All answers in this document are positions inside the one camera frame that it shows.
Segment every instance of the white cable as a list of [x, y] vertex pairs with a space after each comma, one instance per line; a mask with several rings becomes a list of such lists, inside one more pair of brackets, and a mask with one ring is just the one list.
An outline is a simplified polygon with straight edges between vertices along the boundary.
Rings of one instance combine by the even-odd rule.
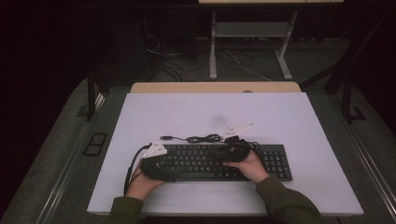
[[258, 76], [258, 77], [262, 77], [262, 78], [264, 78], [265, 80], [271, 82], [271, 79], [269, 79], [269, 78], [267, 78], [267, 77], [264, 77], [264, 76], [262, 76], [262, 75], [259, 75], [259, 74], [255, 73], [255, 72], [252, 72], [252, 71], [250, 71], [250, 70], [248, 70], [244, 65], [242, 65], [242, 64], [231, 54], [230, 51], [228, 51], [228, 50], [224, 50], [224, 51], [227, 52], [228, 54], [230, 54], [231, 57], [233, 57], [233, 58], [239, 63], [239, 65], [240, 65], [243, 69], [247, 70], [249, 73], [251, 73], [251, 74], [253, 74], [253, 75], [256, 75], [256, 76]]

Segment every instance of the hand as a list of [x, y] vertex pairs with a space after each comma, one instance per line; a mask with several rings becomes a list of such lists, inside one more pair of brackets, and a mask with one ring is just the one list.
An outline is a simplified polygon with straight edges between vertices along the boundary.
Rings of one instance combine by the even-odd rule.
[[126, 191], [125, 197], [136, 198], [141, 201], [150, 195], [159, 186], [165, 184], [165, 181], [150, 179], [146, 177], [140, 170], [140, 161], [136, 169], [132, 173], [131, 179], [133, 180]]
[[224, 162], [223, 165], [238, 168], [255, 185], [269, 176], [262, 166], [260, 158], [252, 150], [249, 151], [244, 160], [240, 162]]

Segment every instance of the person's left hand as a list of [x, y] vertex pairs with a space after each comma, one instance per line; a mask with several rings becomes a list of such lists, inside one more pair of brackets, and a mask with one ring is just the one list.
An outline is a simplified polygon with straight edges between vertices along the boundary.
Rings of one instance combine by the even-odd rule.
[[132, 173], [132, 182], [126, 191], [125, 197], [145, 201], [152, 191], [166, 182], [146, 177], [140, 170], [140, 162], [141, 161], [139, 161], [139, 164], [137, 164], [136, 169], [134, 169], [134, 172]]

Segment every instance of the white label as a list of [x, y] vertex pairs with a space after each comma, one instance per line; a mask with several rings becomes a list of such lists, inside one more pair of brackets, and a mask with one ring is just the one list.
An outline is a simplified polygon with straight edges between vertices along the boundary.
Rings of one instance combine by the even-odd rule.
[[161, 156], [165, 155], [167, 152], [163, 144], [160, 141], [156, 141], [146, 150], [145, 154], [143, 154], [143, 158]]

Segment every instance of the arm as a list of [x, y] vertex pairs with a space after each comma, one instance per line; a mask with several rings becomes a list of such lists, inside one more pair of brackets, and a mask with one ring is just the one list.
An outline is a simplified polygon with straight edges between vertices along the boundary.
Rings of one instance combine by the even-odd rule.
[[140, 211], [143, 201], [165, 182], [153, 180], [142, 174], [140, 162], [132, 174], [132, 182], [124, 197], [114, 199], [110, 215], [103, 224], [137, 224], [140, 223]]
[[250, 179], [264, 200], [268, 213], [282, 223], [324, 223], [315, 205], [303, 194], [285, 188], [278, 179], [269, 176], [252, 150], [243, 161], [224, 162], [224, 165], [238, 168]]

